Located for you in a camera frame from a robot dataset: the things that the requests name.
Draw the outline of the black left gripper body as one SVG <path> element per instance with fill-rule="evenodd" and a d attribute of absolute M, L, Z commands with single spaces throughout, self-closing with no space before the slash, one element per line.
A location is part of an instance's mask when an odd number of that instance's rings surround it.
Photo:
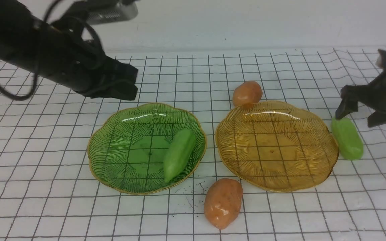
<path fill-rule="evenodd" d="M 106 57 L 103 65 L 94 72 L 95 83 L 89 90 L 90 98 L 114 98 L 134 101 L 138 87 L 136 80 L 138 68 Z"/>

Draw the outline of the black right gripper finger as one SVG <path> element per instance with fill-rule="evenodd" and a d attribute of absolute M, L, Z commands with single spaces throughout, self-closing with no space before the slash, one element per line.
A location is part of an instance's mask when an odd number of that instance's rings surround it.
<path fill-rule="evenodd" d="M 346 116 L 358 112 L 358 98 L 341 97 L 340 105 L 335 112 L 335 119 L 341 120 Z"/>
<path fill-rule="evenodd" d="M 386 113 L 374 112 L 367 118 L 369 128 L 377 127 L 386 124 Z"/>

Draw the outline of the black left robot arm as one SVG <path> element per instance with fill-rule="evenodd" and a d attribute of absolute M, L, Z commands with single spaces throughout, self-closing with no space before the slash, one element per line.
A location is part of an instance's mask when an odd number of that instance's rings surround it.
<path fill-rule="evenodd" d="M 26 95 L 15 95 L 0 85 L 14 101 L 35 93 L 44 77 L 89 98 L 133 101 L 138 69 L 108 57 L 93 25 L 134 19 L 134 0 L 77 0 L 52 23 L 49 17 L 59 0 L 47 8 L 43 20 L 17 0 L 0 0 L 0 60 L 34 74 Z"/>

